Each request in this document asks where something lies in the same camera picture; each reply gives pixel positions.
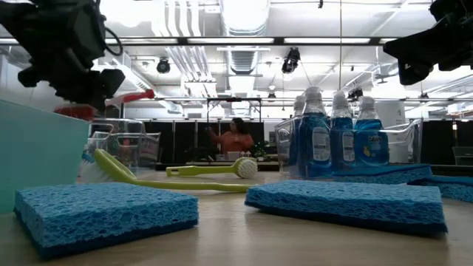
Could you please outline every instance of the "bottle cap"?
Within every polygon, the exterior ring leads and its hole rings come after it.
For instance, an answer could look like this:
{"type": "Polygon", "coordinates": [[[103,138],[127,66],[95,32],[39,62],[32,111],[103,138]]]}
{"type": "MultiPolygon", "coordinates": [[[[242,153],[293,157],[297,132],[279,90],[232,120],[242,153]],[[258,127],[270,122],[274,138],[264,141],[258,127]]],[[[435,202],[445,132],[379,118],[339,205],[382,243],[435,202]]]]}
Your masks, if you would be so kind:
{"type": "Polygon", "coordinates": [[[305,100],[322,100],[322,93],[317,86],[310,86],[305,90],[305,100]]]}
{"type": "Polygon", "coordinates": [[[348,107],[348,100],[345,98],[345,94],[342,91],[337,91],[333,95],[333,108],[337,107],[348,107]]]}
{"type": "Polygon", "coordinates": [[[374,109],[375,99],[370,96],[362,96],[360,100],[360,110],[374,109]]]}
{"type": "Polygon", "coordinates": [[[303,109],[305,105],[305,97],[304,96],[297,96],[294,100],[294,109],[303,109]]]}

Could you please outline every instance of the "orange shirt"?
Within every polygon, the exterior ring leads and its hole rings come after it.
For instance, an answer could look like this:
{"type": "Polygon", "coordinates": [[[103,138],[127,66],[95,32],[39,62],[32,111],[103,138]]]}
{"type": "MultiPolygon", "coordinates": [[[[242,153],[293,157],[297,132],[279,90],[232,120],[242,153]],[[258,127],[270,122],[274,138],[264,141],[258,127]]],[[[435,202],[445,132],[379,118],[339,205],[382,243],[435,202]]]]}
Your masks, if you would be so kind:
{"type": "Polygon", "coordinates": [[[222,136],[217,136],[211,133],[212,140],[215,143],[222,145],[222,153],[226,154],[229,151],[247,151],[254,144],[253,138],[250,134],[237,134],[232,132],[225,132],[222,136]]]}

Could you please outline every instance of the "clear plastic bin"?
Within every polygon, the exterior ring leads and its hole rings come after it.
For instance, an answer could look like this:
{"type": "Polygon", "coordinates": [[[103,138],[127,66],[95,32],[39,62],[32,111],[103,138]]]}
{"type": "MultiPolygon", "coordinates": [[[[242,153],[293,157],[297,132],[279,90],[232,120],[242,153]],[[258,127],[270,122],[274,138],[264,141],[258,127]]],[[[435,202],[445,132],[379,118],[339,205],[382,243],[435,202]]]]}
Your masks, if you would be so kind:
{"type": "Polygon", "coordinates": [[[147,134],[143,122],[127,119],[94,120],[94,127],[100,131],[94,131],[88,139],[87,154],[103,149],[135,174],[139,168],[156,166],[161,133],[147,134]]]}
{"type": "MultiPolygon", "coordinates": [[[[299,148],[291,148],[291,142],[296,136],[293,135],[297,120],[300,117],[294,117],[286,120],[275,127],[276,144],[278,150],[279,171],[281,172],[281,180],[285,179],[311,179],[313,177],[302,176],[297,169],[297,162],[291,152],[299,150],[299,148]]],[[[360,130],[350,130],[353,134],[360,130]]],[[[422,136],[422,120],[414,120],[398,126],[391,126],[384,130],[369,130],[364,132],[384,132],[388,136],[389,143],[389,164],[413,164],[421,162],[421,136],[422,136]]],[[[330,178],[316,178],[316,180],[329,180],[330,178]]]]}

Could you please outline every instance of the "teal container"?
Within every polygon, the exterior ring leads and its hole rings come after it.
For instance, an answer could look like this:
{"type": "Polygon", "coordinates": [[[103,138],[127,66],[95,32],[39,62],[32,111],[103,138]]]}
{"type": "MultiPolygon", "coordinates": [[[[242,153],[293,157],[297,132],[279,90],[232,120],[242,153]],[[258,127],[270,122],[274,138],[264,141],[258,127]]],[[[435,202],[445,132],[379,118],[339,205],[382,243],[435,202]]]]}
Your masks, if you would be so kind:
{"type": "Polygon", "coordinates": [[[0,214],[18,189],[73,184],[88,132],[86,121],[0,100],[0,214]]]}

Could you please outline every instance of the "wooden table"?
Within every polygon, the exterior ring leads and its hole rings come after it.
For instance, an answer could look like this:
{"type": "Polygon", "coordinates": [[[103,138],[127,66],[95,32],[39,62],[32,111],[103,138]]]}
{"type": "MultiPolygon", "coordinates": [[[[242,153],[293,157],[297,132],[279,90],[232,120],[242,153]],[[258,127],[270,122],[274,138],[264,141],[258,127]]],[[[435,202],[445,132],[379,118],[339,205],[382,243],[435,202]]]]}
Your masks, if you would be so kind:
{"type": "MultiPolygon", "coordinates": [[[[166,180],[154,172],[142,178],[166,180]]],[[[473,265],[470,203],[445,199],[450,233],[428,239],[264,214],[244,206],[244,194],[193,194],[200,198],[200,224],[193,229],[50,262],[39,260],[14,215],[1,215],[0,265],[473,265]]]]}

